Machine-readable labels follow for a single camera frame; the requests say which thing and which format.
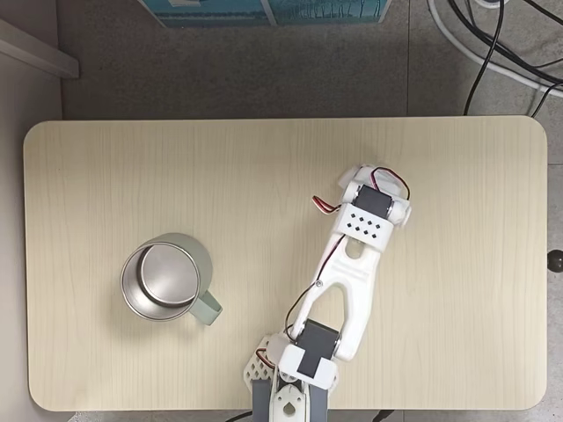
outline mug handle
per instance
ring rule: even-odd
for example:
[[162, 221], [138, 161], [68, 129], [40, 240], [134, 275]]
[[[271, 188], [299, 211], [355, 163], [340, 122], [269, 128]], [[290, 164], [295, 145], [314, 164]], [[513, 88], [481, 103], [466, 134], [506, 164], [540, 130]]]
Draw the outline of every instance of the mug handle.
[[207, 291], [197, 298], [189, 311], [205, 325], [211, 325], [219, 317], [223, 308], [217, 299]]

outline black cable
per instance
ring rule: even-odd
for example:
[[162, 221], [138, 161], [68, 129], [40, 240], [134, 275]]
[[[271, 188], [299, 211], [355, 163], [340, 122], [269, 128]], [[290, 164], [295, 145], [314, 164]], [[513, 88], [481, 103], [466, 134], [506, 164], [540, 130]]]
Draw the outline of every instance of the black cable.
[[383, 410], [383, 411], [379, 411], [377, 413], [377, 415], [373, 418], [373, 420], [371, 422], [381, 422], [384, 419], [387, 419], [388, 417], [390, 417], [390, 415], [393, 413], [394, 411], [387, 411], [387, 410]]
[[559, 16], [555, 16], [553, 13], [551, 13], [547, 9], [544, 9], [542, 6], [532, 0], [524, 0], [524, 2], [529, 4], [531, 7], [533, 7], [543, 15], [546, 15], [546, 17], [548, 17], [549, 19], [554, 20], [555, 22], [563, 26], [563, 19], [561, 19]]
[[542, 97], [542, 99], [539, 100], [539, 104], [537, 104], [536, 110], [534, 110], [534, 113], [531, 114], [531, 117], [535, 118], [537, 116], [537, 114], [539, 113], [539, 110], [542, 108], [542, 106], [544, 105], [544, 102], [547, 100], [547, 96], [549, 95], [549, 93], [554, 90], [555, 88], [557, 88], [558, 86], [563, 85], [563, 83], [559, 83], [559, 84], [553, 84], [552, 86], [550, 86], [544, 93], [544, 96]]
[[477, 28], [477, 24], [475, 23], [475, 16], [473, 15], [472, 0], [465, 0], [465, 8], [467, 9], [469, 20], [472, 22], [472, 25]]
[[[475, 16], [473, 15], [472, 0], [465, 0], [465, 8], [467, 9], [467, 14], [469, 15], [469, 20], [472, 22], [473, 27], [477, 31], [479, 31], [482, 35], [486, 36], [489, 40], [493, 40], [492, 35], [486, 33], [481, 28], [479, 28], [479, 26], [477, 25], [477, 22], [475, 21]], [[520, 57], [517, 53], [515, 53], [509, 47], [507, 47], [505, 44], [503, 44], [501, 42], [501, 40], [497, 40], [496, 43], [499, 46], [501, 46], [502, 48], [504, 48], [509, 54], [513, 55], [514, 57]], [[552, 66], [552, 65], [557, 64], [557, 63], [561, 63], [561, 62], [563, 62], [563, 58], [553, 60], [552, 62], [548, 62], [548, 63], [544, 63], [544, 64], [538, 64], [538, 65], [530, 64], [530, 66], [532, 68], [542, 69], [542, 68], [547, 68], [548, 66]]]
[[[478, 29], [473, 27], [471, 22], [469, 22], [467, 20], [467, 18], [465, 17], [465, 15], [459, 10], [459, 7], [457, 6], [456, 1], [455, 0], [448, 0], [448, 4], [450, 5], [451, 9], [456, 14], [457, 18], [461, 21], [462, 24], [464, 24], [464, 26], [468, 30], [473, 35], [475, 35], [477, 38], [479, 38], [481, 41], [483, 41], [485, 44], [487, 44], [489, 47], [491, 47], [493, 42], [488, 38], [487, 35], [481, 33]], [[552, 84], [557, 84], [559, 82], [563, 82], [563, 79], [560, 79], [560, 78], [557, 78], [555, 76], [546, 74], [543, 71], [536, 69], [535, 67], [531, 66], [530, 64], [528, 64], [527, 62], [522, 60], [522, 58], [520, 58], [518, 55], [514, 54], [514, 52], [508, 51], [506, 48], [499, 45], [498, 43], [495, 46], [495, 50], [497, 52], [499, 52], [501, 55], [503, 55], [504, 57], [506, 57], [507, 59], [509, 59], [510, 61], [512, 61], [512, 63], [514, 63], [517, 66], [523, 68], [524, 70], [530, 72], [532, 75], [540, 77], [541, 79], [544, 79], [548, 82], [551, 82]]]
[[225, 422], [237, 422], [240, 419], [248, 418], [252, 415], [252, 411], [246, 411], [245, 413], [241, 413], [240, 415], [233, 416], [230, 419], [225, 420]]
[[475, 82], [473, 82], [473, 86], [472, 86], [471, 90], [469, 91], [469, 95], [467, 96], [467, 101], [465, 101], [464, 116], [466, 116], [469, 113], [469, 107], [472, 104], [473, 95], [475, 94], [475, 91], [477, 90], [479, 82], [481, 82], [481, 78], [485, 74], [486, 66], [491, 61], [491, 57], [493, 56], [493, 53], [494, 53], [494, 47], [496, 46], [496, 42], [499, 40], [499, 35], [501, 35], [502, 20], [504, 19], [504, 0], [501, 0], [500, 5], [501, 5], [501, 8], [499, 9], [499, 20], [496, 24], [496, 29], [494, 30], [493, 43], [491, 44], [491, 47], [489, 48], [489, 52], [486, 54], [485, 61], [483, 62], [483, 65], [481, 66], [481, 69], [479, 70], [479, 73], [477, 74], [477, 77], [475, 78]]
[[536, 69], [542, 69], [542, 68], [546, 68], [548, 66], [552, 66], [553, 64], [557, 64], [557, 63], [561, 63], [563, 62], [563, 57], [557, 60], [554, 60], [553, 62], [548, 62], [548, 63], [544, 63], [544, 64], [540, 64], [539, 66], [534, 66]]

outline gray floor tile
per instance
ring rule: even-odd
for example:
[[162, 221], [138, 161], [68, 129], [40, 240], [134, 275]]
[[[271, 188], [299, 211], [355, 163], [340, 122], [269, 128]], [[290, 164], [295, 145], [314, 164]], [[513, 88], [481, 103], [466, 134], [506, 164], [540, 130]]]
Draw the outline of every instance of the gray floor tile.
[[[241, 411], [90, 411], [79, 412], [70, 422], [224, 422]], [[329, 411], [329, 422], [370, 422], [377, 411]], [[385, 422], [404, 422], [403, 412], [393, 412]], [[241, 422], [252, 422], [242, 419]]]
[[[464, 2], [457, 3], [465, 11]], [[563, 2], [540, 2], [563, 16]], [[475, 39], [447, 5], [436, 0], [446, 26], [474, 51], [485, 55], [487, 47]], [[483, 29], [492, 33], [497, 12], [474, 6], [476, 19]], [[479, 65], [459, 53], [435, 27], [426, 0], [411, 2], [409, 47], [408, 114], [416, 116], [459, 115], [479, 71]], [[561, 57], [563, 28], [543, 18], [519, 0], [507, 4], [501, 39], [528, 62], [539, 64]], [[494, 56], [497, 62], [507, 61]], [[563, 64], [549, 69], [563, 75]], [[487, 71], [472, 102], [470, 114], [525, 114], [538, 100], [538, 94], [511, 79]], [[550, 98], [538, 115], [549, 141], [550, 164], [563, 163], [563, 98]]]
[[58, 0], [65, 119], [406, 114], [408, 0], [380, 25], [167, 30], [136, 0]]
[[[563, 165], [550, 165], [547, 250], [563, 250]], [[552, 422], [563, 419], [563, 273], [547, 275], [547, 391], [528, 411], [405, 411], [405, 422]]]

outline blue box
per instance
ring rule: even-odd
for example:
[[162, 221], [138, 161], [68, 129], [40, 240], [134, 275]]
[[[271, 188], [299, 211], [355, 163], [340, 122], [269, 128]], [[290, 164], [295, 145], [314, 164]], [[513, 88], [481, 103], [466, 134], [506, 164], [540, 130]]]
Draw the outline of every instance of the blue box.
[[167, 28], [381, 22], [391, 0], [139, 0]]

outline stainless steel mug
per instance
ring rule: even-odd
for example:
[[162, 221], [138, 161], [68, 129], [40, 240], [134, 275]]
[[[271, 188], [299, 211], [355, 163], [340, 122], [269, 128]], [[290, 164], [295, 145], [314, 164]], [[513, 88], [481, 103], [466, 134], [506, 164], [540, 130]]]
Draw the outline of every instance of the stainless steel mug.
[[142, 244], [125, 262], [121, 291], [127, 305], [151, 321], [169, 321], [186, 312], [211, 325], [223, 308], [208, 291], [213, 266], [193, 237], [167, 233]]

